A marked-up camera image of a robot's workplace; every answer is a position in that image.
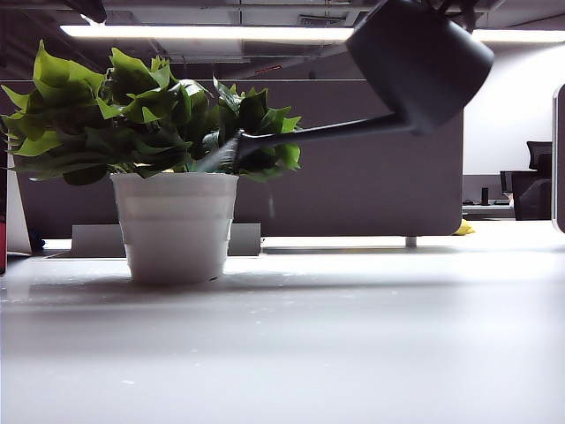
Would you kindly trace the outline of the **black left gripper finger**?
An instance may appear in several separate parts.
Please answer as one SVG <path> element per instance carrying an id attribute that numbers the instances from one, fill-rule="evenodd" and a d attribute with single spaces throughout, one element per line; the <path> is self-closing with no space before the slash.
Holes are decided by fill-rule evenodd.
<path id="1" fill-rule="evenodd" d="M 102 0 L 65 0 L 65 4 L 95 23 L 104 23 L 107 19 Z"/>

